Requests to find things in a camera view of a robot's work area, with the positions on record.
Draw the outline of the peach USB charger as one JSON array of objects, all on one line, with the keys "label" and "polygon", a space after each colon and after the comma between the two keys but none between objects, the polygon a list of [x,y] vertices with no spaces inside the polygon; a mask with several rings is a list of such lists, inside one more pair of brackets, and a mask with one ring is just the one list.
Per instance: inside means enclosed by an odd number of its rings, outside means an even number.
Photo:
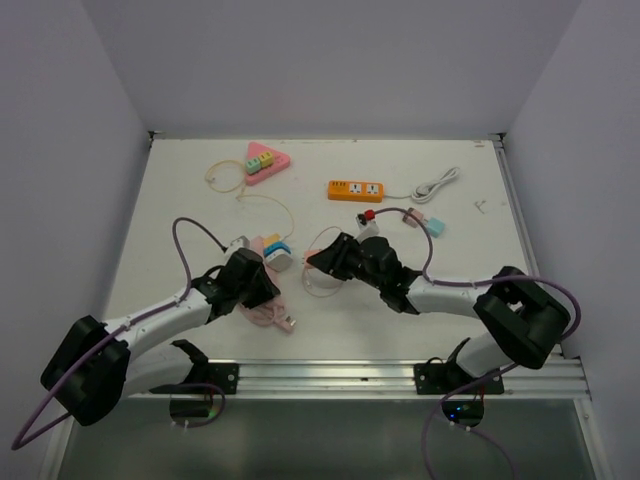
[{"label": "peach USB charger", "polygon": [[303,255],[303,268],[305,270],[314,269],[314,266],[309,263],[309,259],[317,253],[316,250],[308,250]]}]

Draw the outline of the pink long power strip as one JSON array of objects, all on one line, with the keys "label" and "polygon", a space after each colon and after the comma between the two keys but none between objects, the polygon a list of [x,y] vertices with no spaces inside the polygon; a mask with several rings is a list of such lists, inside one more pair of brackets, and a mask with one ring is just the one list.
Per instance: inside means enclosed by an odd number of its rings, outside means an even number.
[{"label": "pink long power strip", "polygon": [[261,257],[265,268],[268,271],[273,272],[273,269],[270,267],[268,261],[266,260],[266,256],[264,255],[264,239],[262,236],[256,236],[250,240],[250,249],[256,252]]}]

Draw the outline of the orange power strip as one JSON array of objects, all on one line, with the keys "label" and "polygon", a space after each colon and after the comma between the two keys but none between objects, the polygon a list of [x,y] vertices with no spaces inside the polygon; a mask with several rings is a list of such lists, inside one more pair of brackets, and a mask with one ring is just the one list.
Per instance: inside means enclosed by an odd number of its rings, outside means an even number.
[{"label": "orange power strip", "polygon": [[381,203],[384,186],[377,182],[332,180],[328,184],[327,198],[333,201]]}]

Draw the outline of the teal plug charger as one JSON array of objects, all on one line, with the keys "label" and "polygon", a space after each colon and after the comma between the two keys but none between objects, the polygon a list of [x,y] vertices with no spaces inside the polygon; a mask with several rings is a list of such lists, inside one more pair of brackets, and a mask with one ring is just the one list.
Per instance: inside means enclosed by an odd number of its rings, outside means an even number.
[{"label": "teal plug charger", "polygon": [[425,227],[431,237],[438,238],[445,230],[445,223],[435,217],[431,217],[425,222]]}]

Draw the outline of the blue plug adapter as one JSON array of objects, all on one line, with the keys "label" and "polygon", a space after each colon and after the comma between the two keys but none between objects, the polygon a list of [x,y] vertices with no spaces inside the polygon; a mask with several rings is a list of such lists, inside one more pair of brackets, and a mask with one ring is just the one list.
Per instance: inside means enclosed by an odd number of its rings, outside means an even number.
[{"label": "blue plug adapter", "polygon": [[270,255],[272,255],[272,254],[274,254],[275,252],[278,252],[278,251],[284,251],[288,255],[291,254],[291,249],[286,243],[284,243],[282,241],[276,241],[276,242],[273,242],[272,244],[264,247],[263,255],[264,255],[264,257],[268,257],[268,256],[270,256]]}]

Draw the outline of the yellow plug charger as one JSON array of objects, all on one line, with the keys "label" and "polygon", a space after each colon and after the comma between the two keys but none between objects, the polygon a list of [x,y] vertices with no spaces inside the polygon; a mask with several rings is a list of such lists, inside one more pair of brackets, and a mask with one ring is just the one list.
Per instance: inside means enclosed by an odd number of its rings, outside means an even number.
[{"label": "yellow plug charger", "polygon": [[263,238],[264,247],[269,247],[270,245],[280,242],[281,236],[279,234],[272,234]]}]

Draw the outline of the pink plug charger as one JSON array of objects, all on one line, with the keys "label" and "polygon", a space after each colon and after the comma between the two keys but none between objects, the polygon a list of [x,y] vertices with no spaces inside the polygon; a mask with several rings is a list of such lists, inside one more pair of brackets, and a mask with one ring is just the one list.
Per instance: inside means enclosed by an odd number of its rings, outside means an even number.
[{"label": "pink plug charger", "polygon": [[412,228],[425,226],[424,215],[412,207],[408,208],[403,214],[402,221]]}]

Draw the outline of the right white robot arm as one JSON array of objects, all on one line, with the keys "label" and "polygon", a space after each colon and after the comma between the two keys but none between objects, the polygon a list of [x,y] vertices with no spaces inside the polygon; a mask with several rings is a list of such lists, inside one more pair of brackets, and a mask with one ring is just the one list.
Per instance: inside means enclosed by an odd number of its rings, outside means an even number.
[{"label": "right white robot arm", "polygon": [[446,361],[427,361],[421,374],[439,393],[468,392],[513,366],[540,369],[552,349],[571,334],[580,311],[568,311],[547,292],[548,282],[506,266],[477,282],[436,280],[401,263],[388,241],[339,235],[308,264],[340,281],[375,288],[393,311],[477,318],[485,334],[463,340]]}]

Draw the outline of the green USB charger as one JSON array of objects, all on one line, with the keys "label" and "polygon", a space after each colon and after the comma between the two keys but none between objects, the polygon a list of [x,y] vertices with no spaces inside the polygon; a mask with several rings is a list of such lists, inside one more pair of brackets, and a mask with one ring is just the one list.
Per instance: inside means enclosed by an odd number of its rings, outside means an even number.
[{"label": "green USB charger", "polygon": [[262,164],[258,157],[252,157],[245,161],[245,170],[248,175],[254,175],[261,169]]}]

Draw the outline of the yellow USB charger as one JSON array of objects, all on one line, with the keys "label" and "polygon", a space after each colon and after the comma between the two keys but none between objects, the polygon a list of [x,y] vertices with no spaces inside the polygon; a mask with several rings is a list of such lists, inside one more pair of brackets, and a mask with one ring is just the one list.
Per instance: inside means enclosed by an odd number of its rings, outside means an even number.
[{"label": "yellow USB charger", "polygon": [[274,163],[274,155],[271,152],[262,152],[258,155],[261,168],[267,168]]}]

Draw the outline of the pink triangular power strip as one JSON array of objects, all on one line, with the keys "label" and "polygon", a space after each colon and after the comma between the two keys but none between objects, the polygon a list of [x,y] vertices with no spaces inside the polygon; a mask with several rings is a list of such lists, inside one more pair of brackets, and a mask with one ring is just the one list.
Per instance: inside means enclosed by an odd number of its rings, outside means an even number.
[{"label": "pink triangular power strip", "polygon": [[291,166],[291,157],[264,144],[252,141],[248,144],[244,161],[245,183],[255,186]]}]

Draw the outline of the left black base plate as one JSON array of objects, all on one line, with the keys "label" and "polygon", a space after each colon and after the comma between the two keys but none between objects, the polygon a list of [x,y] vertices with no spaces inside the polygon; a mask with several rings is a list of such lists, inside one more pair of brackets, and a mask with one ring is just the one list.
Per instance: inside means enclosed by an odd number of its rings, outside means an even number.
[{"label": "left black base plate", "polygon": [[207,363],[194,365],[186,378],[180,382],[165,383],[150,392],[153,394],[204,394],[199,384],[219,387],[225,394],[234,395],[239,380],[237,363]]}]

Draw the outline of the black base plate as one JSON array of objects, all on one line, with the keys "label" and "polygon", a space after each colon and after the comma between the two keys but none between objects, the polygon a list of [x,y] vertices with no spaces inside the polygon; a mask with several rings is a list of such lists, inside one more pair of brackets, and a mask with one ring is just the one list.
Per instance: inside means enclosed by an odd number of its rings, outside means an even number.
[{"label": "black base plate", "polygon": [[[453,361],[438,357],[432,357],[424,363],[416,363],[413,366],[413,376],[418,395],[445,395],[474,381],[474,378]],[[505,393],[501,377],[491,378],[480,386],[467,388],[464,393],[475,394],[481,390],[489,395]]]},{"label": "black base plate", "polygon": [[150,392],[153,394],[204,394],[199,384],[219,387],[225,394],[234,395],[239,380],[237,363],[207,363],[194,365],[186,378],[180,382],[165,383]]}]

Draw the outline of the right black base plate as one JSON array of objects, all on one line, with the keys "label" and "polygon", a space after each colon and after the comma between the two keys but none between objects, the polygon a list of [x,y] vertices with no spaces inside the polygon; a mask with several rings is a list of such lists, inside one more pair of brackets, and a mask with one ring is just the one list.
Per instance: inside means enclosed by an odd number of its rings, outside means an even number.
[{"label": "right black base plate", "polygon": [[[474,381],[474,378],[453,361],[438,357],[432,357],[424,363],[416,363],[413,366],[413,376],[418,395],[445,395]],[[467,388],[464,393],[475,394],[481,390],[489,395],[505,393],[501,377],[491,378],[480,386]]]}]

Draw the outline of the aluminium rail frame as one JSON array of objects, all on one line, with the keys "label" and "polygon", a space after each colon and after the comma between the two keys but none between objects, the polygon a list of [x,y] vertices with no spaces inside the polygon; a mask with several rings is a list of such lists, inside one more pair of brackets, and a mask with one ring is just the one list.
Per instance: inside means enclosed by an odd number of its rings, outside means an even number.
[{"label": "aluminium rail frame", "polygon": [[[237,363],[239,399],[435,399],[418,395],[413,366],[417,360],[220,360]],[[146,394],[165,383],[184,380],[194,366],[184,354],[156,355],[136,360],[127,372],[122,398]],[[557,356],[540,370],[517,367],[501,377],[505,393],[485,394],[500,399],[588,399],[590,390],[582,364]]]}]

